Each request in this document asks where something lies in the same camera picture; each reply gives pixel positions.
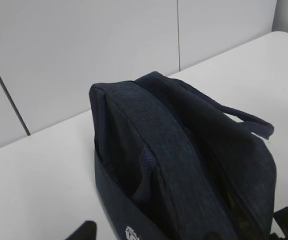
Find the bag strap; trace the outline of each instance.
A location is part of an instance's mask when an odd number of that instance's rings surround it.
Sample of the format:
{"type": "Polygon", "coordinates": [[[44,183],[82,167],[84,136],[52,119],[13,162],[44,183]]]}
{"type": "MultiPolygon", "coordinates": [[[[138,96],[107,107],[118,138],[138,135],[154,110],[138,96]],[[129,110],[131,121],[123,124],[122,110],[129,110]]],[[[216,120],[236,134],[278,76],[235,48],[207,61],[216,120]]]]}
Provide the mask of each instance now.
{"type": "Polygon", "coordinates": [[[239,122],[238,124],[248,129],[249,131],[267,140],[273,134],[274,126],[270,124],[269,122],[264,121],[263,119],[257,116],[254,116],[252,114],[249,114],[249,113],[246,113],[246,112],[243,112],[243,111],[240,111],[240,110],[228,107],[228,106],[221,105],[215,100],[213,100],[212,98],[210,98],[209,96],[195,89],[191,85],[178,79],[173,79],[173,78],[171,79],[175,81],[178,85],[185,88],[186,90],[190,91],[194,95],[198,96],[199,98],[203,99],[207,103],[211,104],[213,107],[220,110],[222,113],[229,114],[229,115],[238,117],[239,119],[243,120],[244,122],[239,122]]]}

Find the white table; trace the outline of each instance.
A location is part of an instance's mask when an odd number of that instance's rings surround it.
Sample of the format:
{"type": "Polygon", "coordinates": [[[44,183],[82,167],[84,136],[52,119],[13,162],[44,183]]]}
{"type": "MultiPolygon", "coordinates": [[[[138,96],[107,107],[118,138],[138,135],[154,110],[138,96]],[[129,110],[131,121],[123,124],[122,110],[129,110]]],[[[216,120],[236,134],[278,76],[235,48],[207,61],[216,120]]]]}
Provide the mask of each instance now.
{"type": "MultiPolygon", "coordinates": [[[[172,77],[275,126],[275,210],[288,206],[288,33],[274,32],[172,77]]],[[[0,148],[0,240],[63,240],[85,220],[113,240],[94,177],[90,111],[0,148]]],[[[276,224],[273,232],[280,233],[276,224]]]]}

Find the fabric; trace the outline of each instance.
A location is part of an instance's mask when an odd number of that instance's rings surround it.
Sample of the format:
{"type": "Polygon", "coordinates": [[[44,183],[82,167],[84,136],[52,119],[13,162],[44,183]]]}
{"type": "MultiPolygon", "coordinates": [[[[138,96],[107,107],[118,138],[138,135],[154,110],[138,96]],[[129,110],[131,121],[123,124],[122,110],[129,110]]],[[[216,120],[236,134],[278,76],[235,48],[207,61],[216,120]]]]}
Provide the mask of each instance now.
{"type": "Polygon", "coordinates": [[[96,186],[121,239],[268,238],[276,168],[251,131],[271,124],[157,72],[89,96],[96,186]]]}

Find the white logo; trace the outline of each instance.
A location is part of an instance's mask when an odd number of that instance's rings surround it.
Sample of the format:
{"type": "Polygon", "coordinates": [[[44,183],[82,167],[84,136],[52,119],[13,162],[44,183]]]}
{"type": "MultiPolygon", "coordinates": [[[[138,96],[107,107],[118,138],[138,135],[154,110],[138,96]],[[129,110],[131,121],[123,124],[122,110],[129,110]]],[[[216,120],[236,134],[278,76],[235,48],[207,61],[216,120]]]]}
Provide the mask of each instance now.
{"type": "Polygon", "coordinates": [[[130,226],[126,227],[125,234],[127,240],[140,240],[136,232],[130,226]]]}

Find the lunch bag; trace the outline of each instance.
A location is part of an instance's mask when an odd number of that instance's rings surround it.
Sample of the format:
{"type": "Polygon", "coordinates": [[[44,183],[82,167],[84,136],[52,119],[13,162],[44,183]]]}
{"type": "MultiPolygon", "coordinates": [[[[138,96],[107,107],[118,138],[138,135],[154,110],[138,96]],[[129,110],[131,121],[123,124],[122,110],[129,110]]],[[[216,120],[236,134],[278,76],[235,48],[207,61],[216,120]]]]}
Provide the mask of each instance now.
{"type": "Polygon", "coordinates": [[[96,186],[121,240],[269,239],[270,123],[158,72],[89,97],[96,186]]]}

